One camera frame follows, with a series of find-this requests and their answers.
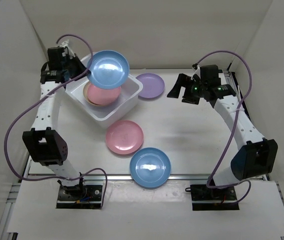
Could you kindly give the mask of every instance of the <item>white wall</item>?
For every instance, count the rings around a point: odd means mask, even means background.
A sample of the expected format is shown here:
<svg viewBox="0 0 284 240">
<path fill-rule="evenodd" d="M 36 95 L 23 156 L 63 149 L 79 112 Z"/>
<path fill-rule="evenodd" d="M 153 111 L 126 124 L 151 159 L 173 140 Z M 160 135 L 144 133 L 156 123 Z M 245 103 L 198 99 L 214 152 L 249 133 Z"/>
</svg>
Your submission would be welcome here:
<svg viewBox="0 0 284 240">
<path fill-rule="evenodd" d="M 204 54 L 243 54 L 272 0 L 21 0 L 46 48 L 64 33 L 95 51 L 123 53 L 132 68 L 190 68 Z M 82 57 L 83 44 L 75 46 Z M 208 59 L 228 67 L 231 55 Z"/>
<path fill-rule="evenodd" d="M 272 178 L 284 195 L 284 1 L 274 0 L 245 58 L 254 78 L 247 107 L 258 129 L 279 145 Z M 236 74 L 245 92 L 246 70 L 240 67 Z"/>
<path fill-rule="evenodd" d="M 39 74 L 45 58 L 18 0 L 0 1 L 0 218 L 14 180 L 4 158 L 3 139 L 9 123 L 39 98 Z M 22 131 L 34 114 L 17 124 L 9 139 L 9 154 L 21 172 L 25 158 Z"/>
</svg>

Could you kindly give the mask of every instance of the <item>white arm segment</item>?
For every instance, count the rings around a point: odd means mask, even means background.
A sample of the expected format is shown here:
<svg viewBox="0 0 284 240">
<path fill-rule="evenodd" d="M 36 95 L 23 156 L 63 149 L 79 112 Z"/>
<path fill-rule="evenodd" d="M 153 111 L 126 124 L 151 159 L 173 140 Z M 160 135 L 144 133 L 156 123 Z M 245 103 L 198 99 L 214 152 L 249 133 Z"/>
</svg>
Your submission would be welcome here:
<svg viewBox="0 0 284 240">
<path fill-rule="evenodd" d="M 52 89 L 61 85 L 61 83 L 55 83 L 54 81 L 48 81 L 41 84 L 41 98 L 48 94 Z M 35 121 L 31 128 L 36 131 L 46 130 L 47 127 L 52 130 L 57 130 L 57 119 L 61 106 L 62 96 L 65 89 L 61 87 L 54 94 L 49 96 L 44 102 L 40 104 L 37 110 Z M 65 178 L 76 178 L 79 176 L 79 172 L 76 171 L 70 161 L 67 159 L 63 162 L 63 165 L 59 166 L 57 164 L 49 165 L 51 169 L 57 176 Z M 63 186 L 75 186 L 79 183 L 79 180 L 68 181 L 61 180 Z"/>
<path fill-rule="evenodd" d="M 230 131 L 233 129 L 238 103 L 239 101 L 236 96 L 225 96 L 223 99 L 218 99 L 214 106 L 214 109 L 222 116 Z M 264 138 L 249 120 L 242 106 L 239 110 L 234 138 L 238 150 L 246 145 L 247 141 L 258 143 L 262 142 Z M 232 172 L 231 166 L 222 171 L 218 171 L 213 179 L 216 186 L 239 183 L 239 180 Z"/>
</svg>

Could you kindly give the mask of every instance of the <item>tabletop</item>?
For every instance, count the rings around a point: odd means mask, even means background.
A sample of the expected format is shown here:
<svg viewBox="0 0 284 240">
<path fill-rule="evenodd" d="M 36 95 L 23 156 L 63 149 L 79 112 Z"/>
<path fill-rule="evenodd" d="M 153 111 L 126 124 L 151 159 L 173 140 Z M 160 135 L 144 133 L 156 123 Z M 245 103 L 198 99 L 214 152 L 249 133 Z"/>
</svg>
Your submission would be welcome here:
<svg viewBox="0 0 284 240">
<path fill-rule="evenodd" d="M 153 147 L 165 152 L 172 165 L 173 175 L 210 174 L 230 136 L 227 125 L 209 102 L 199 105 L 182 103 L 180 98 L 167 98 L 179 73 L 192 75 L 191 69 L 131 70 L 158 74 L 165 82 L 164 93 L 155 100 L 139 99 L 138 104 L 122 119 L 139 124 L 144 132 L 142 148 Z M 222 83 L 226 83 L 220 73 Z M 68 159 L 79 172 L 103 168 L 108 174 L 129 174 L 132 156 L 113 154 L 105 144 L 106 130 L 97 125 L 67 95 L 64 96 L 58 118 L 58 133 L 68 144 Z M 235 141 L 226 154 L 220 169 L 229 166 L 237 153 Z M 32 162 L 31 175 L 52 174 L 51 170 Z"/>
</svg>

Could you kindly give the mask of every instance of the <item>purple plate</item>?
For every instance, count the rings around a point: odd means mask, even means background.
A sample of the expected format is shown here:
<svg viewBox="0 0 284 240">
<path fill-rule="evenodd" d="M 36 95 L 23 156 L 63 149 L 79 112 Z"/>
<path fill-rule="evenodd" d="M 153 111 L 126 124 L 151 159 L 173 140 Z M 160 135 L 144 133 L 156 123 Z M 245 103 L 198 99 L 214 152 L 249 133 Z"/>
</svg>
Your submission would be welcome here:
<svg viewBox="0 0 284 240">
<path fill-rule="evenodd" d="M 154 73 L 143 73 L 137 76 L 136 79 L 143 84 L 143 90 L 139 94 L 142 98 L 153 99 L 164 91 L 164 80 Z"/>
</svg>

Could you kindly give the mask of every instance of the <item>wire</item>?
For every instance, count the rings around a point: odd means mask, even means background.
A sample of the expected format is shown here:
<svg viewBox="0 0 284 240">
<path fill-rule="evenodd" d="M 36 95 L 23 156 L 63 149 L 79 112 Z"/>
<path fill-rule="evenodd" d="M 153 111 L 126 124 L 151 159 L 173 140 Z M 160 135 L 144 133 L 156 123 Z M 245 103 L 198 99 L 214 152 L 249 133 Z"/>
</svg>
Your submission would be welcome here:
<svg viewBox="0 0 284 240">
<path fill-rule="evenodd" d="M 249 183 L 249 187 L 248 187 L 248 190 L 246 192 L 246 194 L 241 198 L 239 199 L 237 202 L 235 202 L 234 204 L 237 204 L 239 203 L 240 201 L 242 201 L 247 195 L 248 193 L 250 192 L 251 190 L 251 186 L 252 186 L 252 183 L 249 181 L 249 180 L 244 180 L 244 181 L 241 181 L 239 183 L 235 183 L 235 184 L 227 184 L 227 185 L 221 185 L 221 186 L 211 186 L 210 183 L 213 179 L 213 176 L 215 175 L 217 169 L 219 168 L 219 166 L 221 165 L 225 155 L 226 155 L 226 152 L 232 142 L 232 139 L 234 137 L 234 134 L 235 134 L 235 130 L 236 130 L 236 126 L 237 126 L 237 121 L 238 121 L 238 116 L 239 116 L 239 108 L 241 107 L 242 103 L 244 102 L 244 100 L 248 97 L 248 95 L 250 94 L 251 90 L 252 90 L 252 73 L 251 73 L 251 70 L 247 64 L 247 62 L 243 59 L 243 57 L 241 57 L 240 55 L 238 55 L 237 53 L 233 52 L 233 51 L 228 51 L 228 50 L 217 50 L 217 51 L 213 51 L 213 52 L 210 52 L 209 54 L 206 54 L 205 56 L 203 56 L 196 64 L 199 64 L 202 60 L 204 60 L 205 58 L 207 58 L 208 56 L 212 55 L 212 54 L 216 54 L 216 53 L 228 53 L 228 54 L 232 54 L 232 55 L 235 55 L 236 57 L 238 57 L 242 62 L 243 64 L 245 65 L 246 69 L 247 69 L 247 72 L 248 72 L 248 75 L 249 75 L 249 88 L 248 88 L 248 91 L 247 93 L 243 96 L 243 98 L 240 100 L 240 102 L 238 103 L 237 105 L 237 110 L 236 110 L 236 114 L 235 114 L 235 119 L 234 119 L 234 125 L 233 125 L 233 128 L 232 128 L 232 131 L 231 131 L 231 135 L 230 135 L 230 138 L 228 139 L 227 141 L 227 144 L 223 150 L 223 153 L 220 157 L 220 159 L 218 160 L 214 170 L 212 171 L 211 175 L 208 177 L 208 180 L 206 182 L 206 187 L 207 188 L 210 188 L 210 189 L 217 189 L 217 188 L 228 188 L 228 187 L 233 187 L 233 186 L 237 186 L 241 183 L 244 183 L 244 182 L 248 182 Z"/>
<path fill-rule="evenodd" d="M 69 81 L 66 81 L 64 83 L 62 83 L 61 85 L 55 87 L 53 90 L 51 90 L 47 95 L 45 95 L 43 98 L 41 98 L 39 101 L 37 101 L 35 104 L 33 104 L 32 106 L 30 106 L 28 109 L 26 109 L 25 111 L 23 111 L 19 116 L 17 116 L 16 119 L 13 120 L 13 122 L 10 124 L 10 126 L 8 127 L 7 131 L 6 131 L 6 134 L 5 134 L 5 137 L 4 137 L 4 156 L 5 156 L 5 159 L 6 159 L 6 162 L 7 162 L 7 165 L 9 166 L 10 170 L 13 172 L 13 174 L 15 176 L 17 176 L 19 179 L 21 180 L 24 180 L 24 181 L 30 181 L 30 182 L 36 182 L 36 181 L 42 181 L 42 180 L 47 180 L 47 179 L 66 179 L 65 177 L 62 177 L 62 176 L 47 176 L 47 177 L 42 177 L 42 178 L 27 178 L 27 177 L 23 177 L 21 176 L 13 167 L 10 159 L 9 159 L 9 156 L 8 156 L 8 151 L 7 151 L 7 141 L 8 141 L 8 136 L 13 128 L 13 126 L 16 124 L 16 122 L 21 118 L 23 117 L 26 113 L 28 113 L 29 111 L 31 111 L 33 108 L 35 108 L 36 106 L 38 106 L 39 104 L 41 104 L 42 102 L 44 102 L 50 95 L 52 95 L 53 93 L 55 93 L 58 89 L 66 86 L 67 84 L 73 82 L 73 81 L 76 81 L 76 80 L 79 80 L 83 77 L 85 77 L 87 74 L 88 74 L 88 71 L 89 71 L 89 68 L 91 67 L 91 64 L 92 64 L 92 61 L 93 61 L 93 50 L 91 48 L 91 46 L 89 45 L 89 43 L 83 39 L 82 37 L 80 36 L 77 36 L 75 34 L 64 34 L 62 36 L 60 36 L 58 38 L 58 40 L 56 41 L 56 43 L 58 43 L 63 37 L 74 37 L 74 38 L 77 38 L 77 39 L 80 39 L 81 41 L 83 41 L 87 47 L 89 48 L 89 51 L 90 51 L 90 54 L 91 54 L 91 58 L 88 62 L 88 65 L 87 65 L 87 68 L 86 70 L 81 73 L 80 75 L 76 76 L 75 78 L 72 78 L 70 79 Z M 86 173 L 78 176 L 78 177 L 75 177 L 75 178 L 68 178 L 69 181 L 75 181 L 75 180 L 78 180 L 86 175 L 88 175 L 89 173 L 93 172 L 93 171 L 97 171 L 97 170 L 100 170 L 104 173 L 105 175 L 105 188 L 104 188 L 104 192 L 103 192 L 103 197 L 102 197 L 102 203 L 101 203 L 101 208 L 103 207 L 103 204 L 104 204 L 104 197 L 105 197 L 105 192 L 106 192 L 106 188 L 107 188 L 107 174 L 105 172 L 105 170 L 103 170 L 102 168 L 93 168 L 89 171 L 87 171 Z"/>
</svg>

